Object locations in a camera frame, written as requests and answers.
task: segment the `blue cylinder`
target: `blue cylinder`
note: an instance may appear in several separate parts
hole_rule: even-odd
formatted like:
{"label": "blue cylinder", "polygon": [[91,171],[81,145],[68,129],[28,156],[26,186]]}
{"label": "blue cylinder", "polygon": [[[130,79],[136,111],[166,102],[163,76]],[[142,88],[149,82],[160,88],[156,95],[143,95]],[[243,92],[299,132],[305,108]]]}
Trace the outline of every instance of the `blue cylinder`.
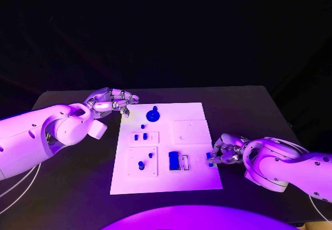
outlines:
{"label": "blue cylinder", "polygon": [[143,161],[139,162],[139,169],[140,169],[140,170],[144,169],[144,163],[143,163]]}

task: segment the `table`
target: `table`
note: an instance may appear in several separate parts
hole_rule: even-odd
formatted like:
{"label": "table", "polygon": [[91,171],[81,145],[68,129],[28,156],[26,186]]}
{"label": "table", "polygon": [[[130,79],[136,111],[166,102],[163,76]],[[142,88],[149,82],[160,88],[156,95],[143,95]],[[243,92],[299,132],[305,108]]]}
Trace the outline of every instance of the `table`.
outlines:
{"label": "table", "polygon": [[[295,133],[263,86],[133,89],[140,103],[202,102],[212,140],[234,133],[250,139],[266,136],[299,144]],[[45,92],[33,109],[82,102],[92,91]],[[173,205],[227,206],[260,213],[283,222],[322,220],[308,195],[289,185],[284,193],[269,191],[244,178],[243,165],[220,165],[222,190],[110,195],[120,128],[120,113],[100,121],[108,126],[97,140],[90,136],[42,163],[36,181],[12,208],[0,216],[0,229],[100,229],[124,217]],[[0,192],[23,175],[0,181]],[[6,195],[0,207],[17,198],[29,179]],[[332,218],[332,204],[315,200]]]}

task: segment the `robotic arm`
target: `robotic arm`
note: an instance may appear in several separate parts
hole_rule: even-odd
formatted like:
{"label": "robotic arm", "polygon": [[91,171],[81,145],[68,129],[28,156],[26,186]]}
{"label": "robotic arm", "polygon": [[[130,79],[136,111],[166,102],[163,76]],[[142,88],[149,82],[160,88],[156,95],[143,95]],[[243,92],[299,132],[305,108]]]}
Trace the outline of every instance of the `robotic arm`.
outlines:
{"label": "robotic arm", "polygon": [[29,170],[87,134],[100,139],[107,126],[95,119],[113,110],[129,117],[127,105],[134,103],[139,103],[136,95],[103,88],[84,103],[59,104],[2,120],[0,180]]}
{"label": "robotic arm", "polygon": [[245,178],[276,192],[289,183],[312,197],[332,202],[332,156],[310,153],[277,138],[254,141],[222,134],[214,146],[212,163],[244,163]]}

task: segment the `dark table surface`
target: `dark table surface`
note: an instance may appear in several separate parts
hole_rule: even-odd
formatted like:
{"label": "dark table surface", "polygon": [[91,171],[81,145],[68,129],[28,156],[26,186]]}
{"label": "dark table surface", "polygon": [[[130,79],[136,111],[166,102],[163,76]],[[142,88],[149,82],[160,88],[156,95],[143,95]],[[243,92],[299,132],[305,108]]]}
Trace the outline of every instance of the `dark table surface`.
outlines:
{"label": "dark table surface", "polygon": [[[142,104],[202,102],[211,138],[234,133],[250,139],[266,136],[299,143],[263,86],[133,89]],[[92,91],[45,92],[33,109],[82,102]],[[227,206],[260,213],[283,222],[322,220],[308,195],[289,185],[269,191],[244,178],[244,165],[220,165],[222,190],[110,195],[121,115],[100,121],[108,126],[101,140],[84,141],[42,163],[36,181],[17,203],[0,215],[0,229],[100,229],[124,217],[173,205]],[[0,193],[22,175],[0,181]],[[0,210],[26,189],[33,175],[0,199]],[[315,199],[332,219],[332,204]]]}

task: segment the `robotic hand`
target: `robotic hand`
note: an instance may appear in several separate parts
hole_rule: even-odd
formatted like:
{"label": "robotic hand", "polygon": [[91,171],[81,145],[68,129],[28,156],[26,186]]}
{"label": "robotic hand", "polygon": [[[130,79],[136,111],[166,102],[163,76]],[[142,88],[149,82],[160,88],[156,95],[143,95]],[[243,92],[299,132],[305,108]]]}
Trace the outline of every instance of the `robotic hand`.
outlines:
{"label": "robotic hand", "polygon": [[250,141],[224,133],[208,162],[244,163],[245,178],[257,185],[283,192],[292,183],[312,197],[332,202],[332,155],[310,153],[286,140]]}
{"label": "robotic hand", "polygon": [[103,88],[84,103],[55,105],[0,121],[0,180],[29,170],[87,134],[100,139],[107,126],[95,119],[113,110],[129,117],[129,104],[139,103],[131,93]]}

